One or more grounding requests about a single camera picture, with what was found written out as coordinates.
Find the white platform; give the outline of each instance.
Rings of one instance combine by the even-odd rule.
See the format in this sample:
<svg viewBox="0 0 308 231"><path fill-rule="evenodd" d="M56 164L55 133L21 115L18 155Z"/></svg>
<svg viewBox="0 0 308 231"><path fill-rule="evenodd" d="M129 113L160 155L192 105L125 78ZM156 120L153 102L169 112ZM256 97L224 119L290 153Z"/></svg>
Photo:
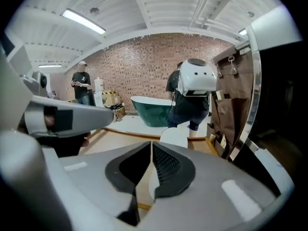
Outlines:
<svg viewBox="0 0 308 231"><path fill-rule="evenodd" d="M199 129L197 131L197 137L205 137L206 136L206 124L210 123L211 117L207 116L203 122L199 125ZM178 125L178 128L183 131L183 134L189 136L189 129L187 126L189 122L185 122L183 124ZM144 121L140 118L140 116L136 115L126 115L122 118L121 121L117 121L111 123L107 128L115 129L118 131L123 132L130 132L130 133L139 133L144 135L155 135L161 136L163 131L167 129L167 127L160 127L160 128L153 128L147 126Z"/></svg>

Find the man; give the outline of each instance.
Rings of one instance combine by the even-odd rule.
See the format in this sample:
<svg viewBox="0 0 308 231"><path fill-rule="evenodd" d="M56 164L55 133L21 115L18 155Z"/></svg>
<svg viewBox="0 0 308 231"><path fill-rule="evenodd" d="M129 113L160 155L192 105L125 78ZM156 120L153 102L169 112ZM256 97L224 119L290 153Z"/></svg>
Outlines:
<svg viewBox="0 0 308 231"><path fill-rule="evenodd" d="M176 104L169 113L168 127L176 128L178 124L190 121L189 137L195 137L200 123L208 114L209 102L208 97L185 97L177 91L182 63L178 64L177 70L169 76L167 82L166 92L168 98L174 100Z"/></svg>
<svg viewBox="0 0 308 231"><path fill-rule="evenodd" d="M90 105L88 86L91 85L90 75L85 72L88 65L81 61L78 63L77 72L73 74L71 86L75 89L75 99L79 104Z"/></svg>

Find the green bathtub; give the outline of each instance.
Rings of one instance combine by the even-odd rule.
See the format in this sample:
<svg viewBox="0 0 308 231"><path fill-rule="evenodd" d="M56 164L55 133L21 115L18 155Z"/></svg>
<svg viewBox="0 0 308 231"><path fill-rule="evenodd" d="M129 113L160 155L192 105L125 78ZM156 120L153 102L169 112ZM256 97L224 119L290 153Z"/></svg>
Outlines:
<svg viewBox="0 0 308 231"><path fill-rule="evenodd" d="M171 108L168 99L133 96L131 101L141 119L150 127L167 127L167 117Z"/></svg>

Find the black t-shirt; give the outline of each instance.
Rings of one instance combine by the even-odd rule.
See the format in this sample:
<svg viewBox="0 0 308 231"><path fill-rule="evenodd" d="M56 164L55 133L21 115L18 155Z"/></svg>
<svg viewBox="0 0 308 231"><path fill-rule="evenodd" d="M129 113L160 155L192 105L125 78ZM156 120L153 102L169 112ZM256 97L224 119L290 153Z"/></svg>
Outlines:
<svg viewBox="0 0 308 231"><path fill-rule="evenodd" d="M209 109L208 97L185 97L176 90L178 87L180 71L174 71L168 78L166 91L174 92L174 101L176 103L175 113L186 114L188 112L198 112Z"/></svg>
<svg viewBox="0 0 308 231"><path fill-rule="evenodd" d="M90 75L87 72L75 72L72 77L72 81L79 81L81 84L89 84L91 85L90 82ZM85 95L87 95L88 89L86 87L78 87L78 86L73 86L75 89L75 98L79 99Z"/></svg>

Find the fluorescent light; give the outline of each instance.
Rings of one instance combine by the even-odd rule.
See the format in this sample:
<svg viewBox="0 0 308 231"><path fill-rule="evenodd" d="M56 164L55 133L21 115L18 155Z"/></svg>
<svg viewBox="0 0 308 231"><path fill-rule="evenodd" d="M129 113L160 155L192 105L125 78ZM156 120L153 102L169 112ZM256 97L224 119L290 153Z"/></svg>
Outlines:
<svg viewBox="0 0 308 231"><path fill-rule="evenodd" d="M243 29L243 30L241 30L241 31L239 31L239 34L241 34L241 35L246 35L247 34L247 31L246 31L246 29Z"/></svg>
<svg viewBox="0 0 308 231"><path fill-rule="evenodd" d="M82 16L81 14L72 11L70 9L66 9L63 13L64 17L71 19L73 21L76 21L90 29L92 29L93 31L99 33L99 34L103 34L106 32L106 30L104 28L102 28L101 26L97 25L96 23L92 22L91 20L87 19L86 17Z"/></svg>
<svg viewBox="0 0 308 231"><path fill-rule="evenodd" d="M62 65L61 64L39 65L39 67L62 67Z"/></svg>

